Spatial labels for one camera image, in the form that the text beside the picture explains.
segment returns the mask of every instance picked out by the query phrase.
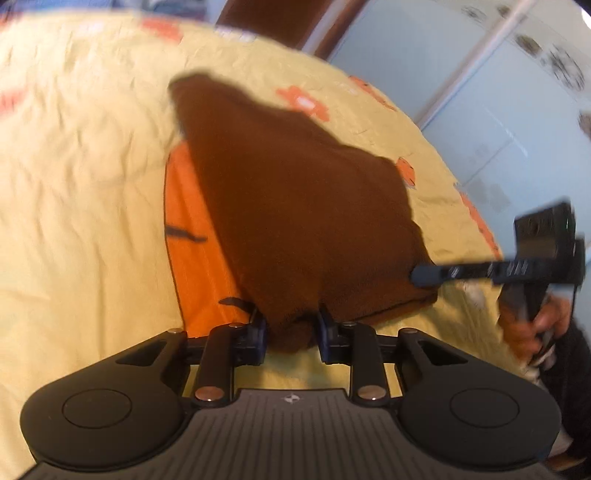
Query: bed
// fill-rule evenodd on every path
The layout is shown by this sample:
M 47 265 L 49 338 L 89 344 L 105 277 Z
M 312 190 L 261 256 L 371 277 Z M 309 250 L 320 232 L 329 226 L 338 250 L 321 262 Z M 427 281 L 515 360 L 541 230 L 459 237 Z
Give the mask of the bed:
M 58 12 L 0 25 L 0 66 L 0 480 L 33 464 L 18 424 L 33 391 L 183 323 L 163 208 L 167 160 L 183 143 L 167 93 L 180 73 L 208 71 L 396 162 L 434 261 L 499 255 L 403 112 L 363 80 L 272 41 L 166 17 Z M 497 295 L 486 283 L 449 284 L 435 305 L 379 331 L 416 327 L 517 372 L 495 326 Z M 348 376 L 312 349 L 271 352 L 236 382 L 346 387 Z

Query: orange flower pattern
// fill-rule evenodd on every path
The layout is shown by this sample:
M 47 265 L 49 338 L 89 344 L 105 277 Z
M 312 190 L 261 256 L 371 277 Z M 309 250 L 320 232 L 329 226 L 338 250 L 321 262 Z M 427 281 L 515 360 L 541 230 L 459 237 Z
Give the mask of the orange flower pattern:
M 379 103 L 384 105 L 386 108 L 389 108 L 390 110 L 397 111 L 396 107 L 394 105 L 390 105 L 385 98 L 378 95 L 375 92 L 374 88 L 369 83 L 367 83 L 365 80 L 362 80 L 362 79 L 355 77 L 353 75 L 351 75 L 349 78 L 353 81 L 353 83 L 355 85 L 357 85 L 357 87 L 362 89 L 364 92 L 370 94 L 372 97 L 374 97 Z
M 478 230 L 484 237 L 484 240 L 486 240 L 488 246 L 491 248 L 493 255 L 497 260 L 502 260 L 501 249 L 499 248 L 499 245 L 496 243 L 495 236 L 488 228 L 488 225 L 480 216 L 480 213 L 478 212 L 478 210 L 476 210 L 476 207 L 470 201 L 468 195 L 460 191 L 458 192 L 460 194 L 460 198 L 462 199 L 462 203 L 468 208 L 468 212 L 470 212 L 470 217 L 472 217 L 472 220 L 476 222 Z
M 177 24 L 162 20 L 161 18 L 144 18 L 141 26 L 165 40 L 180 43 L 183 39 L 183 33 L 180 31 Z
M 311 97 L 301 88 L 292 85 L 287 90 L 278 88 L 277 95 L 287 100 L 291 108 L 297 112 L 304 112 L 308 116 L 315 115 L 318 120 L 329 121 L 329 110 L 326 105 Z
M 410 163 L 408 163 L 406 158 L 399 157 L 398 161 L 396 162 L 396 167 L 398 168 L 400 176 L 404 180 L 406 186 L 410 189 L 415 188 L 417 184 L 415 182 L 414 168 Z
M 22 102 L 25 94 L 26 91 L 24 89 L 0 92 L 0 115 L 12 112 Z

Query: circular pad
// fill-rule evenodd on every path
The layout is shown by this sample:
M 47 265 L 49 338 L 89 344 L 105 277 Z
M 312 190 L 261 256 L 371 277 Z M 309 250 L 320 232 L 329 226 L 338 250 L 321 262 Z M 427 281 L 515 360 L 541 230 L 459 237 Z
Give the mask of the circular pad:
M 458 420 L 480 428 L 502 427 L 519 414 L 519 405 L 510 395 L 490 388 L 457 393 L 450 408 Z
M 86 390 L 68 398 L 63 413 L 66 420 L 84 429 L 111 427 L 131 412 L 131 400 L 115 390 Z

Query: orange fabric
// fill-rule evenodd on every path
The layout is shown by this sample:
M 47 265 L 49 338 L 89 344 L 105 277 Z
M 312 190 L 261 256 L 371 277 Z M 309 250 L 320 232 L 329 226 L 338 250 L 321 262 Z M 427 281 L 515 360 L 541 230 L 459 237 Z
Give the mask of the orange fabric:
M 396 162 L 396 167 L 398 168 L 398 171 L 400 172 L 400 176 L 404 180 L 404 184 L 410 189 L 415 188 L 417 183 L 416 183 L 416 177 L 414 174 L 414 168 L 410 163 L 408 163 L 406 158 L 398 157 L 398 161 Z
M 245 298 L 222 254 L 186 142 L 168 158 L 164 211 L 168 256 L 189 336 L 207 335 L 225 323 L 248 323 L 247 312 L 219 303 L 232 297 L 239 303 Z
M 355 85 L 357 85 L 365 93 L 370 94 L 372 97 L 374 97 L 379 103 L 384 105 L 386 108 L 396 111 L 396 107 L 394 107 L 393 105 L 390 105 L 385 98 L 383 98 L 381 95 L 378 95 L 375 92 L 374 88 L 369 83 L 367 83 L 365 80 L 362 80 L 362 79 L 355 77 L 353 75 L 351 75 L 349 78 L 352 80 L 352 82 Z
M 12 112 L 22 102 L 25 94 L 25 89 L 0 92 L 0 115 Z
M 304 112 L 308 116 L 315 115 L 318 120 L 323 122 L 330 120 L 326 105 L 311 97 L 301 88 L 292 85 L 287 90 L 279 88 L 276 93 L 289 102 L 292 110 Z
M 470 212 L 470 217 L 472 217 L 472 220 L 474 220 L 476 222 L 476 224 L 478 225 L 478 229 L 480 230 L 480 233 L 482 234 L 482 236 L 486 240 L 486 243 L 488 244 L 488 246 L 491 248 L 492 253 L 494 254 L 495 258 L 497 260 L 502 260 L 501 249 L 499 248 L 499 245 L 496 243 L 495 236 L 492 234 L 491 230 L 488 228 L 488 225 L 484 221 L 484 218 L 482 218 L 480 216 L 480 213 L 478 212 L 478 210 L 476 210 L 476 207 L 470 201 L 470 199 L 468 198 L 468 195 L 466 195 L 463 192 L 459 192 L 459 193 L 460 193 L 460 197 L 462 198 L 463 204 L 468 208 L 468 211 Z
M 162 20 L 161 18 L 145 18 L 142 20 L 141 25 L 160 38 L 165 38 L 175 43 L 180 43 L 183 39 L 183 33 L 176 23 Z

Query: light blue wall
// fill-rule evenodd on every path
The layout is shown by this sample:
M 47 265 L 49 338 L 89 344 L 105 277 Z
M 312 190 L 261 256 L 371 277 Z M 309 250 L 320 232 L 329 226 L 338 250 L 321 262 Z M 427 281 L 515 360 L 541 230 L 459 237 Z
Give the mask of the light blue wall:
M 520 30 L 543 48 L 564 46 L 585 89 L 566 88 L 511 38 L 424 131 L 507 254 L 513 218 L 560 197 L 570 198 L 577 229 L 591 240 L 591 140 L 579 128 L 591 105 L 591 30 L 571 0 L 540 0 Z M 591 280 L 576 313 L 591 333 Z
M 371 0 L 330 62 L 414 117 L 484 34 L 433 0 Z
M 490 28 L 491 0 L 374 0 L 342 41 L 332 63 L 373 83 L 409 116 L 421 108 Z M 477 24 L 455 4 L 489 15 Z M 514 217 L 559 197 L 571 198 L 581 233 L 591 240 L 591 140 L 579 128 L 591 110 L 591 30 L 572 0 L 538 0 L 515 34 L 536 39 L 535 59 L 512 35 L 424 131 L 495 234 L 514 252 Z M 565 47 L 586 75 L 573 92 L 547 57 Z M 591 280 L 578 316 L 591 332 Z

